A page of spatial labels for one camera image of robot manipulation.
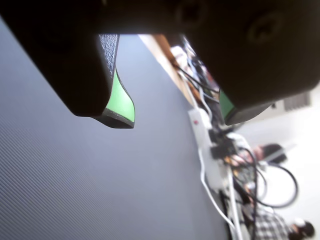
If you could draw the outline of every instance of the white wall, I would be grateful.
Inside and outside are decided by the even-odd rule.
[[[300,194],[288,208],[279,209],[288,223],[300,217],[310,221],[320,236],[320,86],[311,92],[312,107],[261,121],[246,123],[238,133],[254,147],[279,143],[296,147],[287,153],[283,164],[297,178]],[[285,173],[268,170],[268,203],[281,203],[293,192],[293,183]]]

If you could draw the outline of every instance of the gray fabric surface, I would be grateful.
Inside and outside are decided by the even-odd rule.
[[[1,240],[223,240],[188,102],[138,36],[117,69],[134,129],[72,115],[0,20]]]

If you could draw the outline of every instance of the black cable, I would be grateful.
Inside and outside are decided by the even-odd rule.
[[[199,91],[199,87],[197,87],[192,81],[190,81],[190,79],[185,76],[186,79],[192,84],[192,86],[197,89]],[[217,100],[216,98],[212,97],[212,96],[209,96],[208,94],[206,94],[205,92],[203,93],[203,96],[211,101],[213,101],[214,103],[217,103],[217,104],[220,104],[219,100]]]
[[[244,157],[242,157],[242,156],[239,156],[239,155],[237,155],[238,157],[240,157],[240,158],[242,158],[243,159],[243,161],[245,161],[245,165],[243,165],[243,164],[241,164],[240,165],[240,167],[242,166],[242,168],[248,168],[248,167],[250,167],[252,164],[251,164],[251,162],[249,162],[249,161],[247,161],[247,159],[245,159]],[[257,168],[256,169],[257,170],[257,172],[260,174],[260,176],[262,177],[262,180],[263,180],[263,185],[264,185],[264,189],[263,189],[263,194],[262,194],[262,197],[260,197],[260,199],[262,200],[262,199],[264,199],[265,197],[266,197],[266,195],[267,195],[267,192],[268,192],[268,183],[267,183],[267,180],[266,180],[266,178],[265,178],[265,176],[262,174],[262,172]],[[234,176],[234,178],[236,179],[236,180],[238,180],[240,183],[242,183],[242,184],[246,184],[244,181],[242,181],[242,180],[240,180],[236,175],[233,175]]]
[[[262,174],[262,172],[257,168],[257,172],[260,174],[262,180],[263,180],[263,185],[264,185],[264,189],[263,189],[263,194],[261,195],[261,197],[259,197],[260,201],[263,200],[266,195],[267,195],[267,192],[268,192],[268,183],[267,183],[267,180],[265,178],[265,176]],[[242,181],[241,179],[239,179],[236,175],[233,175],[234,178],[240,182],[241,184],[246,184],[244,181]]]
[[[245,147],[240,147],[240,150],[245,150],[249,153],[249,155],[251,156],[252,160],[253,160],[253,168],[254,168],[254,198],[253,199],[253,232],[252,232],[252,237],[251,240],[256,240],[256,221],[257,221],[257,196],[258,196],[258,171],[257,171],[257,159],[256,156],[254,155],[254,153]]]
[[[246,191],[246,194],[249,197],[251,197],[252,199],[254,199],[255,201],[257,201],[259,204],[263,205],[263,206],[270,207],[270,208],[273,208],[273,209],[286,208],[286,207],[290,206],[298,197],[298,194],[299,194],[298,182],[297,182],[295,176],[288,169],[284,168],[283,166],[280,166],[279,164],[276,164],[276,163],[273,163],[273,162],[269,162],[268,166],[272,166],[274,168],[279,168],[279,169],[285,171],[287,174],[289,174],[289,176],[292,178],[294,186],[295,186],[295,192],[294,192],[294,195],[293,195],[292,199],[290,199],[289,201],[287,201],[286,203],[283,203],[283,204],[272,205],[272,204],[267,204],[267,203],[264,203],[264,202],[260,201],[259,199],[257,199],[255,196],[253,196],[252,194],[250,194],[247,191]]]
[[[214,92],[214,93],[216,93],[216,94],[219,93],[219,91],[217,91],[217,90],[215,90],[215,89],[213,89],[213,88],[210,88],[210,87],[206,86],[205,84],[203,84],[203,83],[199,82],[198,80],[196,80],[194,77],[190,76],[189,73],[187,73],[185,70],[183,70],[180,66],[175,65],[175,64],[173,64],[173,66],[174,66],[175,68],[179,69],[180,71],[182,71],[183,74],[186,76],[186,78],[187,78],[190,82],[191,82],[191,80],[192,80],[192,81],[195,81],[197,84],[199,84],[199,85],[200,85],[201,87],[203,87],[204,89],[207,89],[207,90],[209,90],[209,91],[212,91],[212,92]]]

